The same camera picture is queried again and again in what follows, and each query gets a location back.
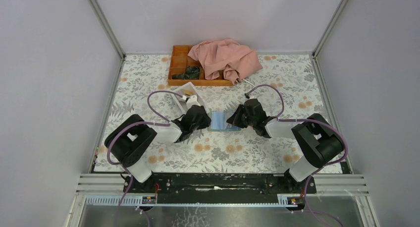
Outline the green card holder wallet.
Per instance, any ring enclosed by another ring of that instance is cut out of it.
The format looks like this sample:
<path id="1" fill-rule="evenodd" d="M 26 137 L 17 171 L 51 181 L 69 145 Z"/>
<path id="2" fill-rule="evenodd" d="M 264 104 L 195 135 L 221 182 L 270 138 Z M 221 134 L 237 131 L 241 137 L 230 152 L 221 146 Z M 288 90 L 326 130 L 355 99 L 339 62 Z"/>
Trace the green card holder wallet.
<path id="1" fill-rule="evenodd" d="M 233 111 L 210 113 L 210 126 L 207 128 L 210 132 L 234 132 L 240 131 L 241 128 L 227 123 L 227 119 L 233 115 Z"/>

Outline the white plastic card box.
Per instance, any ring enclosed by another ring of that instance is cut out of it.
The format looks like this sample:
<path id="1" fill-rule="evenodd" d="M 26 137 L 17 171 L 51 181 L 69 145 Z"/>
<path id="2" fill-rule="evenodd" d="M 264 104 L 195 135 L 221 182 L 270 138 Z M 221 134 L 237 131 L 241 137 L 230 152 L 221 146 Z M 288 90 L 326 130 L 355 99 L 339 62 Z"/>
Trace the white plastic card box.
<path id="1" fill-rule="evenodd" d="M 203 106 L 205 111 L 209 114 L 210 110 L 207 107 L 206 102 L 200 95 L 199 91 L 193 85 L 192 82 L 188 82 L 174 90 L 174 93 L 178 94 L 174 95 L 171 94 L 174 102 L 181 110 L 182 114 L 185 114 L 192 105 Z"/>

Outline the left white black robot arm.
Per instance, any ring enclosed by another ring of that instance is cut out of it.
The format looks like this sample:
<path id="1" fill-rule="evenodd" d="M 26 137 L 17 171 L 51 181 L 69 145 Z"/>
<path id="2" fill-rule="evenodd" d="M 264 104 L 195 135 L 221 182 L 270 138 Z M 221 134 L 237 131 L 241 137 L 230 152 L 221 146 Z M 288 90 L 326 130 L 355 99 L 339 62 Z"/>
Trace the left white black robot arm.
<path id="1" fill-rule="evenodd" d="M 112 165 L 121 165 L 135 179 L 135 187 L 143 193 L 152 190 L 152 171 L 141 157 L 153 141 L 180 143 L 196 130 L 210 126 L 211 118 L 203 106 L 193 105 L 181 117 L 169 123 L 144 121 L 138 114 L 131 115 L 104 141 L 107 159 Z"/>

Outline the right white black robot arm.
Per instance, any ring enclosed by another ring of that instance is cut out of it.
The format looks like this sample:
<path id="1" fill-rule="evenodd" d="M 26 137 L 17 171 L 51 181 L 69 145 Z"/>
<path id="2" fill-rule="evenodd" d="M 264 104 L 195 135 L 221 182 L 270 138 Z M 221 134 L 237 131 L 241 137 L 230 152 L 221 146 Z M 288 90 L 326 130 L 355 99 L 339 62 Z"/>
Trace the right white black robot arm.
<path id="1" fill-rule="evenodd" d="M 306 119 L 280 119 L 268 116 L 257 99 L 249 99 L 226 122 L 239 128 L 251 127 L 264 138 L 297 141 L 303 155 L 284 173 L 284 187 L 290 193 L 297 193 L 304 186 L 303 180 L 348 151 L 342 135 L 318 113 Z"/>

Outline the floral patterned table mat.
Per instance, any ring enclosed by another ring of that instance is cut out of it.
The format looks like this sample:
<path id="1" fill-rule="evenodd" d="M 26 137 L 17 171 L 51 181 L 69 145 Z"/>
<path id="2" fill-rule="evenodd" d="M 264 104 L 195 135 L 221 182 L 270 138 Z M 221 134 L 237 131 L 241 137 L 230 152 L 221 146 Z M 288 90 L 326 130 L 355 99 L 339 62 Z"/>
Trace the floral patterned table mat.
<path id="1" fill-rule="evenodd" d="M 252 91 L 267 115 L 307 118 L 326 116 L 310 55 L 259 55 L 262 70 L 235 86 L 197 90 L 211 112 L 233 112 Z M 163 122 L 181 116 L 167 93 L 169 55 L 128 55 L 110 107 L 103 138 L 133 114 L 147 121 Z M 255 172 L 282 173 L 302 157 L 297 142 L 266 139 L 251 128 L 237 132 L 202 129 L 181 143 L 154 141 L 142 161 L 155 172 Z"/>

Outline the dark green crumpled item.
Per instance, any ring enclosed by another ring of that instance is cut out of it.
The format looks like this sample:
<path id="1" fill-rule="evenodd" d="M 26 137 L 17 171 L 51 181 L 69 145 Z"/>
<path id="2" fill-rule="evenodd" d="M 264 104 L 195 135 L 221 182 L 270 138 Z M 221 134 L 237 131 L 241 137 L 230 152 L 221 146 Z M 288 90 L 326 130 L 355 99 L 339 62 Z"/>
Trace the dark green crumpled item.
<path id="1" fill-rule="evenodd" d="M 199 66 L 187 66 L 185 72 L 174 74 L 171 78 L 177 80 L 199 80 L 200 74 L 201 68 Z"/>

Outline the wooden compartment tray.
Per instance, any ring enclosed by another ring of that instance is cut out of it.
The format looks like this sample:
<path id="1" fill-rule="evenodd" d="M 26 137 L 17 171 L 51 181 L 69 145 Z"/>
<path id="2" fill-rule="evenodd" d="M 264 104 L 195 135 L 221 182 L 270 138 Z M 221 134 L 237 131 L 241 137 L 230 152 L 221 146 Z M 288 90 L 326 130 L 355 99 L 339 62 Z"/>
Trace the wooden compartment tray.
<path id="1" fill-rule="evenodd" d="M 229 80 L 224 79 L 223 71 L 219 71 L 219 77 L 214 80 L 205 79 L 205 73 L 201 64 L 188 56 L 193 45 L 174 45 L 172 48 L 167 83 L 169 86 L 182 86 L 192 82 L 195 86 L 232 86 Z M 200 68 L 199 79 L 173 79 L 173 75 L 184 73 L 189 66 L 198 66 Z"/>

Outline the pink cloth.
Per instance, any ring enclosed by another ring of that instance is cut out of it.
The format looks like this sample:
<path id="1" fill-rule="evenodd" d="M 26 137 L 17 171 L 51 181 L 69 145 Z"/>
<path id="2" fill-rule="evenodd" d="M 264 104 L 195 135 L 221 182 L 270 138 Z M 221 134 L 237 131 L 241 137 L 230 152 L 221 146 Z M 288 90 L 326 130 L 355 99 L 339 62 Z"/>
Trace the pink cloth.
<path id="1" fill-rule="evenodd" d="M 192 46 L 188 57 L 200 63 L 206 80 L 223 75 L 233 85 L 263 69 L 256 50 L 232 39 L 203 41 Z"/>

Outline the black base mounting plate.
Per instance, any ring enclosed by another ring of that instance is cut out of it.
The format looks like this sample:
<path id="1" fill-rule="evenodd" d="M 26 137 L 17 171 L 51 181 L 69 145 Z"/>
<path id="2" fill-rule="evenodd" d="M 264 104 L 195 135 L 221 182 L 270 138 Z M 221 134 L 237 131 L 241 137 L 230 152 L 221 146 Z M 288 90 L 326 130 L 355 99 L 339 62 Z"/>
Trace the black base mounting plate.
<path id="1" fill-rule="evenodd" d="M 275 195 L 315 194 L 313 179 L 292 182 L 282 174 L 154 172 L 145 182 L 124 178 L 128 193 L 150 193 L 165 203 L 267 203 Z"/>

